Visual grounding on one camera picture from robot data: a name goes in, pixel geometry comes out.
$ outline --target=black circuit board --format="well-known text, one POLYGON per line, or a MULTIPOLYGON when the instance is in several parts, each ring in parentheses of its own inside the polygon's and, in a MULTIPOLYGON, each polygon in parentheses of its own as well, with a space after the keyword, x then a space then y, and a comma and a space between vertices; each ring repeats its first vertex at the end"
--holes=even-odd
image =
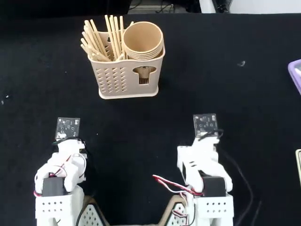
POLYGON ((193 122, 196 137, 201 137, 207 132, 218 129, 215 114, 195 114, 193 115, 193 122))
POLYGON ((79 135, 80 118, 57 118, 55 140, 79 135))

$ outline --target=table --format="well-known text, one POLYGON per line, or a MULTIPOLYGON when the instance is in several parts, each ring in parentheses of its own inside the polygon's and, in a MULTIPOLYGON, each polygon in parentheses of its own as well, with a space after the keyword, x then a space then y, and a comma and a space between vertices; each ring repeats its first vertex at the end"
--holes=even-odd
MULTIPOLYGON (((182 183, 178 145, 191 145, 192 115, 216 113, 219 148, 241 166, 258 202, 256 225, 294 225, 301 188, 294 152, 301 147, 301 97, 287 71, 301 58, 301 15, 134 15, 165 36, 156 97, 102 100, 79 39, 85 18, 0 25, 0 200, 3 225, 34 225, 33 177, 52 153, 57 117, 80 117, 80 136, 101 181, 95 197, 111 225, 159 221, 170 194, 159 174, 182 183)), ((102 17, 93 17, 100 30, 102 17)), ((236 168, 236 216, 248 191, 236 168)))

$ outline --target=purple container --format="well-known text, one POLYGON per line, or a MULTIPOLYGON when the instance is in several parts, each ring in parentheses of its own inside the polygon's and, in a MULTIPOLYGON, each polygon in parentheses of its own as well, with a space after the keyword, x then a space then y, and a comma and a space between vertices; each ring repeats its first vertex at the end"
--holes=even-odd
POLYGON ((301 94, 301 60, 290 62, 288 65, 288 71, 301 94))

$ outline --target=utensil holder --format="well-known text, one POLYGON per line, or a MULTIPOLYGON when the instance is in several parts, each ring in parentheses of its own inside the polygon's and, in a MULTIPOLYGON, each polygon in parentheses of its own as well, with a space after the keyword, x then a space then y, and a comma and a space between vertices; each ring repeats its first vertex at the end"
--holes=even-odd
MULTIPOLYGON (((113 50, 109 42, 109 34, 107 32, 99 32, 99 34, 108 57, 112 60, 113 50)), ((158 81, 164 55, 165 47, 163 46, 157 58, 145 61, 127 59, 98 62, 88 57, 98 83, 99 96, 103 99, 155 96, 158 93, 158 81), (134 69, 141 67, 152 69, 147 80, 141 79, 141 75, 134 72, 134 69)))

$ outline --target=paper cup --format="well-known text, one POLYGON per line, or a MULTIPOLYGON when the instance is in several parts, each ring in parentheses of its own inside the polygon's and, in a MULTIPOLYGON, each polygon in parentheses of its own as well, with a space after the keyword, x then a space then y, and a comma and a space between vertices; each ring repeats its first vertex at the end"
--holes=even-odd
POLYGON ((155 58, 163 48, 163 33, 150 22, 137 22, 123 34, 126 53, 133 59, 155 58))

